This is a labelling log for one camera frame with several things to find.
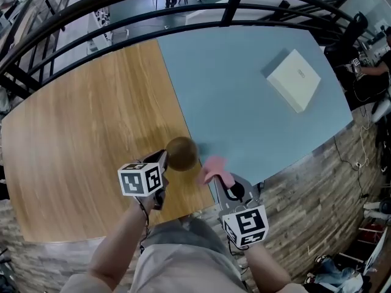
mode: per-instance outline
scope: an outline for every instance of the black metal railing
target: black metal railing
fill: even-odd
[[[231,26],[231,25],[243,25],[243,26],[284,26],[292,27],[296,29],[305,29],[310,32],[319,32],[319,33],[328,33],[328,37],[323,37],[328,42],[337,42],[340,37],[343,35],[343,30],[346,29],[345,25],[337,23],[337,20],[344,19],[347,22],[351,22],[353,19],[346,13],[339,10],[337,7],[340,7],[346,0],[331,0],[331,1],[322,1],[322,0],[300,0],[304,2],[304,5],[299,7],[289,8],[289,4],[282,3],[278,7],[271,5],[261,5],[261,4],[244,4],[240,3],[241,0],[228,0],[227,3],[218,3],[218,4],[197,4],[197,5],[184,5],[179,7],[174,7],[171,9],[156,10],[153,12],[148,12],[130,18],[103,26],[93,32],[89,32],[82,37],[70,42],[69,44],[63,46],[61,49],[54,49],[54,51],[47,55],[47,43],[51,34],[59,32],[60,29],[63,29],[67,24],[71,23],[78,18],[85,16],[91,12],[94,12],[103,7],[107,7],[111,4],[124,0],[80,0],[63,10],[55,13],[52,17],[45,20],[40,27],[36,28],[34,31],[30,32],[24,39],[22,39],[13,49],[7,52],[7,49],[3,47],[0,51],[0,85],[3,85],[8,90],[11,90],[16,95],[27,98],[32,94],[33,91],[38,90],[54,79],[62,76],[65,73],[68,73],[72,69],[100,57],[104,54],[107,54],[112,51],[124,48],[129,45],[133,45],[144,40],[151,38],[160,37],[163,35],[174,34],[178,32],[190,31],[193,29],[201,29],[208,27],[222,27],[222,26]],[[53,62],[55,58],[61,56],[62,54],[68,52],[74,47],[81,45],[82,43],[91,40],[99,35],[113,31],[114,29],[134,24],[140,21],[148,20],[151,18],[156,18],[164,15],[171,15],[174,13],[183,13],[183,12],[193,12],[196,10],[211,10],[211,9],[224,9],[224,14],[220,21],[212,21],[206,23],[198,24],[189,24],[184,26],[172,27],[168,29],[162,29],[160,31],[154,31],[137,37],[129,38],[122,42],[115,43],[111,46],[93,52],[92,54],[83,57],[82,59],[77,60],[69,64],[63,69],[54,73],[53,71]],[[254,10],[269,10],[274,12],[272,15],[265,16],[257,20],[234,20],[233,17],[238,9],[254,9]],[[319,10],[325,10],[330,12],[334,17],[325,18],[322,16],[314,15],[314,12]],[[306,24],[306,23],[291,23],[287,22],[292,18],[304,16],[310,20],[315,21],[316,24]],[[37,45],[45,40],[44,53],[42,60],[33,66],[29,64],[27,71],[22,70],[16,63],[31,49],[36,49]],[[43,79],[43,69],[46,65],[50,64],[50,73],[46,79]],[[33,76],[37,72],[40,72],[38,79],[35,79]],[[6,73],[11,74],[19,82],[26,85],[27,90],[12,82]]]
[[[20,24],[24,20],[24,16],[27,13],[28,9],[31,7],[32,1],[33,0],[27,0],[26,2],[24,2],[23,6],[19,12],[19,15],[17,16],[15,22],[12,24],[11,28],[7,32],[7,37],[5,38],[5,41],[0,49],[0,58],[4,58],[7,55],[7,53],[9,52],[10,47],[14,43],[14,35],[17,32],[17,30],[20,28]],[[57,0],[41,0],[39,5],[34,7],[35,12],[32,15],[32,19],[28,21],[28,25],[26,27],[24,27],[23,30],[27,31],[27,34],[30,34],[31,31],[34,29],[34,24],[36,23],[36,20],[39,15],[41,15],[41,16],[43,15],[43,18],[45,21],[48,19],[48,17],[50,15],[53,16],[56,13],[58,13],[59,10],[61,9],[61,7],[63,7],[63,9],[66,8],[66,6],[68,5],[68,2],[69,2],[69,0],[59,0],[59,1],[57,1]],[[45,43],[45,48],[43,51],[43,58],[45,57],[45,54],[47,52],[48,41],[49,41],[49,37],[47,38],[46,43]],[[34,63],[35,54],[37,51],[37,46],[38,45],[35,45],[32,49],[28,69],[31,69],[32,65]],[[10,82],[9,78],[5,77],[3,74],[0,74],[0,85],[9,89],[14,94],[25,98],[28,96],[26,94],[27,90],[32,89],[32,90],[36,91],[41,87],[41,85],[39,85],[38,82],[35,81],[35,79],[32,80],[30,77],[28,77],[28,75],[22,69],[19,68],[20,63],[21,63],[21,57],[22,56],[19,56],[16,64],[10,66],[9,69],[7,70],[8,74],[17,75],[17,76],[13,77],[13,82]],[[19,80],[20,82],[24,83],[27,87],[27,90],[24,90],[20,86],[16,85],[16,80]]]

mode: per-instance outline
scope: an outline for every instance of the cable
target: cable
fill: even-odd
[[[361,166],[368,166],[369,165],[369,158],[367,157],[367,152],[365,152],[364,141],[362,140],[362,129],[364,128],[365,131],[368,131],[371,128],[371,126],[370,126],[370,122],[369,122],[369,115],[368,115],[367,107],[364,106],[364,108],[365,108],[365,113],[367,114],[368,127],[365,127],[364,125],[362,125],[360,128],[361,147],[362,147],[362,151],[364,152],[364,164],[360,164],[360,165]]]
[[[145,209],[144,205],[141,203],[141,201],[139,200],[138,197],[134,197],[134,199],[139,203],[139,206],[141,208],[141,211],[144,213],[145,215],[145,219],[146,219],[146,223],[145,223],[145,237],[143,239],[140,240],[139,242],[139,248],[140,248],[140,254],[142,254],[142,252],[145,250],[144,246],[141,244],[143,241],[146,240],[146,238],[148,238],[149,234],[150,234],[150,231],[149,231],[149,216],[148,216],[148,213],[147,213],[147,210]]]
[[[246,271],[249,269],[249,266],[247,266],[246,268],[242,268],[242,269],[244,269],[244,271],[240,274],[241,276],[243,276],[246,273]]]
[[[380,91],[380,92],[378,92],[378,93],[375,93],[375,94],[372,95],[372,96],[369,96],[369,97],[366,98],[365,100],[361,100],[361,99],[357,96],[356,90],[355,90],[355,88],[354,88],[354,84],[356,83],[356,81],[359,80],[358,77],[356,76],[356,79],[355,79],[355,80],[353,81],[353,83],[352,83],[352,87],[353,87],[354,95],[356,96],[357,100],[359,100],[360,102],[366,102],[366,101],[369,100],[370,98],[372,98],[372,97],[374,97],[374,96],[376,96],[376,95],[380,95],[380,94],[382,94],[383,92],[385,92],[385,91],[388,90],[388,86],[387,86],[386,89],[384,89],[384,90],[382,90],[382,91]]]
[[[359,169],[359,168],[357,169],[357,181],[359,182],[359,186],[360,186],[360,200],[361,200],[362,198],[367,198],[367,197],[369,197],[369,194],[364,194],[364,190],[363,190],[363,188],[362,188],[362,186],[361,186],[361,182],[360,182],[360,169]]]
[[[231,249],[231,239],[230,239],[230,237],[227,236],[227,240],[228,240],[228,249],[230,250],[230,253],[231,253],[232,256],[235,256],[235,255],[237,255],[237,256],[244,256],[243,253],[240,253],[240,252],[238,252],[238,251],[232,251],[232,249]],[[247,250],[250,248],[250,246],[248,246],[248,245],[246,245],[244,248],[238,248],[238,247],[236,246],[235,243],[234,243],[234,246],[235,246],[239,251],[247,251]]]
[[[362,113],[362,110],[361,110],[361,106],[360,106],[360,113],[361,113],[361,116],[362,117],[365,117],[366,116],[366,114],[367,114],[367,108],[364,106],[364,109],[365,109],[365,112],[364,112],[364,114]]]
[[[339,157],[340,157],[341,162],[348,163],[348,164],[350,165],[350,167],[356,172],[358,169],[355,169],[355,168],[353,167],[352,163],[350,163],[349,161],[346,161],[346,160],[342,159],[340,150],[338,149],[338,146],[337,146],[337,141],[336,141],[336,139],[335,139],[335,136],[334,136],[334,144],[335,144],[335,148],[337,149],[337,152],[338,152],[338,155],[339,155]]]
[[[338,155],[340,157],[340,160],[341,162],[344,162],[344,163],[348,163],[350,165],[350,167],[355,171],[357,172],[357,182],[359,183],[359,187],[360,187],[360,197],[359,199],[363,199],[363,198],[368,198],[369,197],[369,194],[364,194],[364,189],[362,188],[361,186],[361,182],[360,182],[360,168],[357,168],[355,169],[352,165],[352,163],[350,163],[349,161],[346,161],[344,159],[342,159],[341,157],[341,153],[340,153],[340,150],[338,149],[338,146],[337,146],[337,141],[335,139],[335,136],[334,136],[334,144],[335,144],[335,148],[337,149],[337,152],[338,152]]]

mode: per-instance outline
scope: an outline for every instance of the desk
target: desk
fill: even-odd
[[[189,136],[158,42],[95,59],[48,84],[3,119],[10,199],[26,241],[102,237],[129,205],[117,170]],[[214,204],[207,186],[168,169],[164,222]]]
[[[158,38],[201,163],[227,158],[227,170],[259,183],[311,153],[352,121],[342,88],[307,31],[219,27]],[[297,49],[321,77],[297,114],[266,80]]]
[[[322,78],[300,114],[264,76],[295,48]],[[191,136],[201,162],[226,157],[227,170],[256,184],[351,120],[337,78],[308,32],[183,32],[95,59],[20,104],[3,119],[5,175],[27,241],[76,241],[107,235],[127,208],[117,169],[174,137]],[[209,189],[194,183],[199,169],[168,170],[165,206],[153,222],[214,203]]]

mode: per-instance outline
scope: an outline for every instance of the floor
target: floor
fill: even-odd
[[[340,9],[354,16],[362,12],[368,20],[368,29],[378,33],[381,25],[391,25],[391,0],[348,0]]]
[[[202,3],[215,3],[220,0],[188,0],[188,4],[202,4]],[[185,5],[184,0],[181,0],[180,4],[176,6]],[[158,10],[166,7],[166,0],[158,0]],[[156,0],[125,0],[110,6],[110,21],[111,23],[124,20],[131,16],[140,15],[147,12],[155,11]],[[176,27],[185,25],[185,17],[187,13],[178,13],[173,15],[160,16],[157,18],[151,18],[146,21],[127,25],[121,29],[117,29],[113,32],[113,43],[120,42],[126,38],[126,29],[130,34],[128,38],[137,37],[139,35],[148,34],[154,31],[160,31],[165,27]]]
[[[367,118],[360,109],[353,112],[354,121],[336,135],[343,159],[355,163],[364,161],[360,127]],[[368,167],[360,169],[363,193],[375,200],[382,181],[375,148],[376,127],[363,131]],[[344,250],[362,222],[357,172],[341,162],[330,139],[313,153],[265,181],[261,199],[266,206],[270,230],[266,247],[273,257],[300,282],[313,265],[316,255],[334,254]],[[222,241],[226,236],[217,221],[218,208],[204,210],[205,219]],[[9,201],[0,202],[0,247],[8,247],[16,282],[21,292],[58,292],[68,277],[84,272],[89,259],[101,242],[94,239],[74,243],[32,244],[23,240]],[[129,287],[138,253],[122,281]],[[244,257],[238,258],[245,267]],[[251,287],[254,281],[247,270],[243,274]]]

